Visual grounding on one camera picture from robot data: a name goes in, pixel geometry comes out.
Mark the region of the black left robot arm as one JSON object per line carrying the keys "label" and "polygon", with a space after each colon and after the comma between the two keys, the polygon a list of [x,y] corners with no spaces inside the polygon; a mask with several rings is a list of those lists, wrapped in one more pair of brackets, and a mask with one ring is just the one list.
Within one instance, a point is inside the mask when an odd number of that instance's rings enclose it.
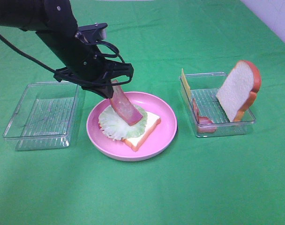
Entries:
{"label": "black left robot arm", "polygon": [[0,26],[35,31],[38,37],[65,65],[52,69],[25,54],[8,42],[0,40],[25,58],[54,73],[54,78],[78,84],[84,90],[104,98],[113,97],[113,82],[120,76],[132,80],[134,69],[121,58],[117,47],[104,41],[107,23],[79,27],[68,0],[0,0]]}

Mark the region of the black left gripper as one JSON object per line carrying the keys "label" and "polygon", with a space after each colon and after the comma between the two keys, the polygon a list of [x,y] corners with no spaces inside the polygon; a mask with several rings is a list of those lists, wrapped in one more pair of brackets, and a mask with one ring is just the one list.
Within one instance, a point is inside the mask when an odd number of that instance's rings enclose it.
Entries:
{"label": "black left gripper", "polygon": [[103,98],[113,97],[113,87],[129,83],[134,74],[132,64],[114,61],[99,53],[91,53],[84,60],[68,67],[57,69],[54,78],[78,84],[83,90]]}

